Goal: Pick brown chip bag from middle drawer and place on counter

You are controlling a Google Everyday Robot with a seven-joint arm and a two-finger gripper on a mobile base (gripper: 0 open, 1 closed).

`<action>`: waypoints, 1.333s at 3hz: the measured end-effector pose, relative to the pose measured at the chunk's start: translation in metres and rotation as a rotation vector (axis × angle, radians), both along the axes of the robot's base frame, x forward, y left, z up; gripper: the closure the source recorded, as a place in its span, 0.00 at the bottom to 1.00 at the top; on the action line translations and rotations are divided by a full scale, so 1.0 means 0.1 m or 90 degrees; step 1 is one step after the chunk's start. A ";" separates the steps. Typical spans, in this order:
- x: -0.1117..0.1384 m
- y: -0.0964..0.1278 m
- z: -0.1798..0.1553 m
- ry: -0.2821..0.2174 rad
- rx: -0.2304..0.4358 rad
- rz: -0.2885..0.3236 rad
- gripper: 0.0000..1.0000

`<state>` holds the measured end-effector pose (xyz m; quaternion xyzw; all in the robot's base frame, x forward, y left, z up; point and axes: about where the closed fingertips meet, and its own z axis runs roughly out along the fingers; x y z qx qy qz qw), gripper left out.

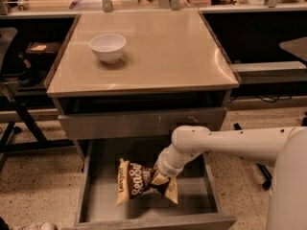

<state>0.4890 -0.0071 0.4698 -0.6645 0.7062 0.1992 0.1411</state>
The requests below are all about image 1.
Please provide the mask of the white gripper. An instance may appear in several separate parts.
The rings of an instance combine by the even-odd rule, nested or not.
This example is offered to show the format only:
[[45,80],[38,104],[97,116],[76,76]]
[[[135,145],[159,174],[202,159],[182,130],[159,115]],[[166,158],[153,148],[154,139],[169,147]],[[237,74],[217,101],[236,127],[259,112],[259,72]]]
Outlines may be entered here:
[[171,144],[165,148],[156,161],[156,169],[151,184],[160,186],[169,181],[168,177],[178,176],[184,169],[185,165],[195,160],[201,155],[201,151],[189,147],[180,147]]

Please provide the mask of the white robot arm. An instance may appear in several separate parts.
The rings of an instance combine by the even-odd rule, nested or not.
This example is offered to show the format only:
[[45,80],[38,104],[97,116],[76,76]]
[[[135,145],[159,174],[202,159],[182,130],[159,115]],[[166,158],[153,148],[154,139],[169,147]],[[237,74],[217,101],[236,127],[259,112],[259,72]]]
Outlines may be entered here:
[[153,184],[179,175],[187,163],[208,151],[272,166],[266,230],[307,230],[306,127],[211,131],[179,126],[155,162]]

